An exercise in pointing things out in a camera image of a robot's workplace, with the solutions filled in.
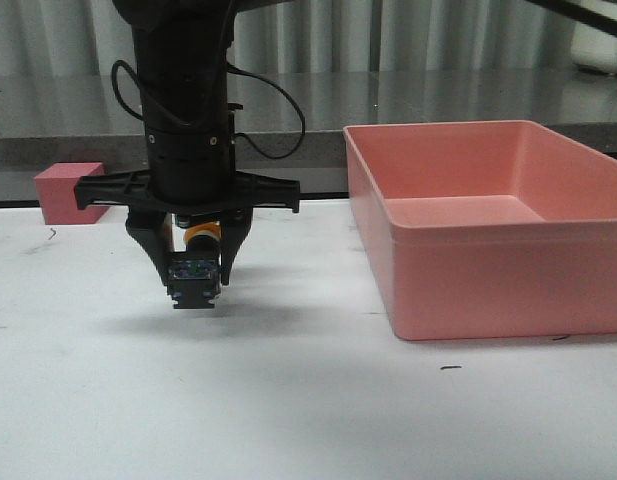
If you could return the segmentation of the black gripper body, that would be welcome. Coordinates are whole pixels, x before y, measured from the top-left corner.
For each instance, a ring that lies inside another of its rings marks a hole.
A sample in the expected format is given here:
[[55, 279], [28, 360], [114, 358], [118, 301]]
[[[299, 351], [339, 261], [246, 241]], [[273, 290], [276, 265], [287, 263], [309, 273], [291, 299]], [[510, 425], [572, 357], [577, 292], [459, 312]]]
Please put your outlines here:
[[80, 210], [123, 205], [184, 216], [245, 208], [299, 211], [300, 184], [238, 171], [232, 138], [209, 134], [146, 133], [149, 168], [81, 177], [74, 196]]

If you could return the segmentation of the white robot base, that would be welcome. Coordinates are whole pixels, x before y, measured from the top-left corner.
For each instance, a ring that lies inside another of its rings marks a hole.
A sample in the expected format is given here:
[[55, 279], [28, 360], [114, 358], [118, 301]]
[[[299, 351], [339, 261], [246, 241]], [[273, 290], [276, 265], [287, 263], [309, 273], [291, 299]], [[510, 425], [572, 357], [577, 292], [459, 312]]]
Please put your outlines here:
[[583, 24], [574, 28], [570, 55], [585, 69], [617, 74], [617, 38]]

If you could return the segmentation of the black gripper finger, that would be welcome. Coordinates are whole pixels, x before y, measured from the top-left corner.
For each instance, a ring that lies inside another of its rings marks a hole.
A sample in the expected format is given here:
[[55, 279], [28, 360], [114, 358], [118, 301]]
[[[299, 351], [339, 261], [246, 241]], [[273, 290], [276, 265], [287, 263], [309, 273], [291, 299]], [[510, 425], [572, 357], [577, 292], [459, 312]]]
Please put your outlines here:
[[125, 227], [150, 258], [162, 284], [167, 286], [173, 253], [171, 216], [166, 212], [130, 207]]
[[235, 258], [249, 235], [253, 219], [253, 208], [229, 210], [219, 221], [220, 239], [220, 281], [223, 286], [230, 283]]

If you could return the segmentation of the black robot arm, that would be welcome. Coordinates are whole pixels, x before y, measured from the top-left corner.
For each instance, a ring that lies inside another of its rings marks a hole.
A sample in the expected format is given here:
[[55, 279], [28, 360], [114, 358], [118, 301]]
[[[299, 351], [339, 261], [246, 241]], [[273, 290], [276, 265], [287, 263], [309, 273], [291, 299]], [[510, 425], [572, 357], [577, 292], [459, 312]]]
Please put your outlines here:
[[148, 166], [84, 176], [79, 208], [119, 204], [126, 229], [154, 264], [178, 308], [209, 308], [230, 280], [257, 207], [297, 210], [300, 185], [236, 169], [235, 72], [227, 51], [238, 13], [253, 1], [119, 1], [135, 60], [117, 61], [142, 104]]

